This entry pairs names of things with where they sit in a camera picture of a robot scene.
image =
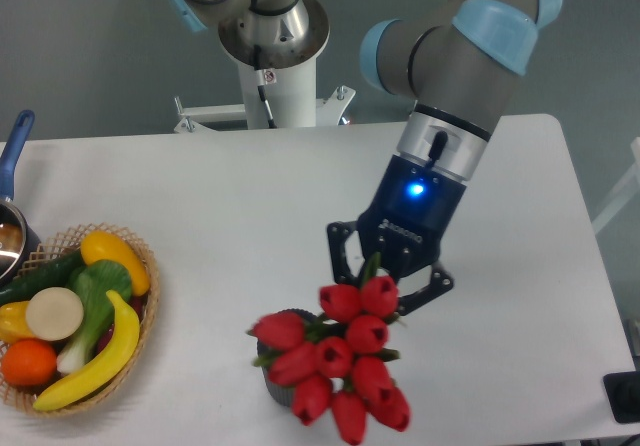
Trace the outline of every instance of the zucchini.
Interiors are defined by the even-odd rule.
[[[0,306],[18,301],[28,301],[45,288],[67,286],[73,270],[83,265],[84,261],[80,249],[52,259],[19,278],[14,278],[0,289]]]

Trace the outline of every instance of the orange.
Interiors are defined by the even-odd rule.
[[[56,372],[56,352],[39,339],[24,339],[12,344],[0,363],[0,373],[12,386],[38,386],[47,383]]]

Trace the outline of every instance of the yellow pepper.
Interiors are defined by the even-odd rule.
[[[149,276],[144,264],[133,249],[115,234],[92,231],[80,243],[80,253],[87,266],[101,259],[108,259],[127,268],[134,296],[142,296],[149,290]]]
[[[138,314],[115,291],[107,291],[114,329],[109,344],[85,366],[56,381],[33,403],[36,411],[54,411],[88,396],[118,374],[133,356],[140,338]]]
[[[35,338],[26,320],[29,301],[9,303],[0,307],[0,341],[13,344],[21,339]]]

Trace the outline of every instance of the red tulip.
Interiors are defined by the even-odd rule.
[[[259,341],[278,351],[288,351],[304,341],[304,321],[293,311],[263,316],[253,327]]]
[[[331,400],[331,412],[342,440],[351,445],[362,443],[367,429],[367,410],[356,393],[339,391]]]
[[[407,399],[398,388],[394,388],[391,395],[391,403],[384,406],[369,405],[369,412],[376,420],[395,429],[396,431],[404,431],[409,426],[411,420],[411,408]]]
[[[314,374],[296,386],[291,410],[302,424],[309,426],[327,410],[332,392],[331,380]]]
[[[362,311],[360,291],[348,284],[320,288],[320,306],[326,315],[339,323],[348,323]]]
[[[305,341],[276,358],[269,368],[269,381],[278,386],[294,386],[316,372],[316,347]]]
[[[374,405],[389,404],[392,399],[393,381],[380,358],[362,356],[351,371],[351,379],[356,392]]]
[[[376,276],[362,287],[360,298],[365,311],[386,318],[398,308],[398,286],[390,276]]]
[[[316,347],[318,371],[327,378],[344,378],[353,363],[353,351],[347,342],[338,336],[329,336]]]
[[[349,323],[345,339],[354,353],[374,354],[380,351],[389,339],[389,330],[380,318],[365,314]]]

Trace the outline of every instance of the pot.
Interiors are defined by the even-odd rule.
[[[40,244],[24,215],[13,204],[16,164],[34,119],[33,111],[25,110],[18,115],[0,156],[0,288],[13,279]]]

